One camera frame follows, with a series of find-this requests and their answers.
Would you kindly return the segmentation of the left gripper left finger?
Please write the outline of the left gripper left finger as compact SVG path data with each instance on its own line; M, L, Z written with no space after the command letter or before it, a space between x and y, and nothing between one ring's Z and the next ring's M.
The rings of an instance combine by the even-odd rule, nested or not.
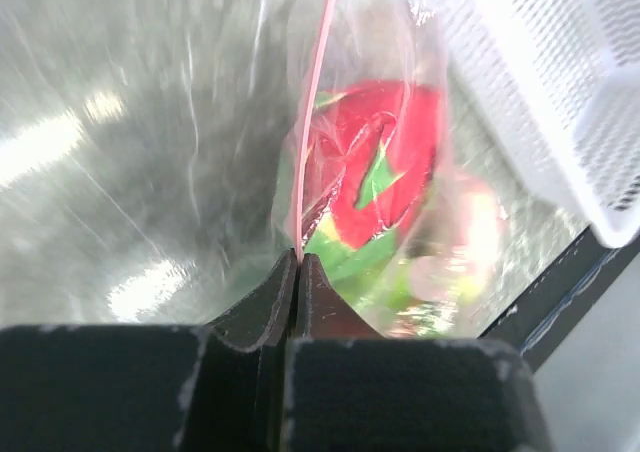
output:
M282 253L266 279L212 323L207 372L214 440L234 450L279 449L284 358L296 298L296 256Z

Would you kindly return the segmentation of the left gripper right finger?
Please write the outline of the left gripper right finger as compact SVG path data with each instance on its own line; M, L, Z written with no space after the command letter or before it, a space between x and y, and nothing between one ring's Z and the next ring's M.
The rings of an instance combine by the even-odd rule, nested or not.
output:
M385 342L305 256L287 351L287 449L383 451Z

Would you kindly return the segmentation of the clear zip top bag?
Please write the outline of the clear zip top bag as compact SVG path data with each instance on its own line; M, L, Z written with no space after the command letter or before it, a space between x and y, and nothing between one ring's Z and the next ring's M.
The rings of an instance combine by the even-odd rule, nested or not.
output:
M474 335L503 210L454 163L435 9L295 0L286 65L297 107L274 199L284 236L378 332Z

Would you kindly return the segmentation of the white rectangular perforated basket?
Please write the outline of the white rectangular perforated basket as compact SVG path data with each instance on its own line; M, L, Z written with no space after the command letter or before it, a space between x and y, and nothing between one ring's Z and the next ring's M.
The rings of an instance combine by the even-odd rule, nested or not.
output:
M619 248L639 232L639 0L424 0L529 192Z

